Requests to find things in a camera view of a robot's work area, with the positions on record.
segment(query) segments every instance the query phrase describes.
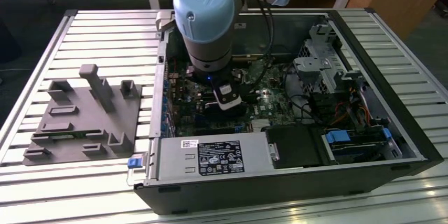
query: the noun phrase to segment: red wire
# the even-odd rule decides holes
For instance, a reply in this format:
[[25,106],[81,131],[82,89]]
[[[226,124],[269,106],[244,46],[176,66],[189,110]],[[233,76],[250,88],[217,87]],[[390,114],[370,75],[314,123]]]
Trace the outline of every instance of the red wire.
[[341,105],[344,105],[345,103],[344,102],[340,102],[337,105],[336,105],[336,108],[334,108],[334,117],[337,116],[337,109]]

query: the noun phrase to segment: metal slotted surface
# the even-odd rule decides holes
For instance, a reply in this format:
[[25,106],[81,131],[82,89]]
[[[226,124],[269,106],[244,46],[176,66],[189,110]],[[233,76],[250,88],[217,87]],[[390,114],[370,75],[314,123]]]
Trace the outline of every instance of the metal slotted surface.
[[[444,158],[448,158],[445,90],[393,35],[364,10],[340,15],[364,45]],[[128,175],[126,159],[25,167],[22,152],[49,101],[52,79],[73,87],[82,63],[98,65],[110,85],[144,85],[136,153],[148,149],[157,52],[156,11],[80,11],[52,43],[17,123],[0,151],[0,223],[440,223],[448,218],[448,164],[404,177],[368,194],[310,199],[185,216],[157,216],[132,192],[144,170]],[[353,59],[344,50],[349,63]]]

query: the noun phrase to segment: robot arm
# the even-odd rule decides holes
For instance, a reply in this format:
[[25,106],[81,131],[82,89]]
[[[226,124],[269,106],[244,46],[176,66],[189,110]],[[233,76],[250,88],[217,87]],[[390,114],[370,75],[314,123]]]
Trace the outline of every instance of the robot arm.
[[[213,88],[222,110],[241,103],[232,77],[233,23],[246,0],[173,0],[176,24],[198,82]],[[285,5],[289,0],[268,0]]]

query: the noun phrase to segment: gray floor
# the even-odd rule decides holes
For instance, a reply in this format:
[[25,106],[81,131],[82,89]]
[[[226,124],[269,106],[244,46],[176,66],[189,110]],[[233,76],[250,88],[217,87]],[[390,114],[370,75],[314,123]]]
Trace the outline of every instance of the gray floor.
[[[66,9],[148,9],[146,0],[0,0],[0,18],[22,49],[21,57],[0,64],[0,125],[8,116],[30,72]],[[422,63],[448,87],[448,19],[429,12],[405,41]],[[28,69],[1,71],[5,69]]]

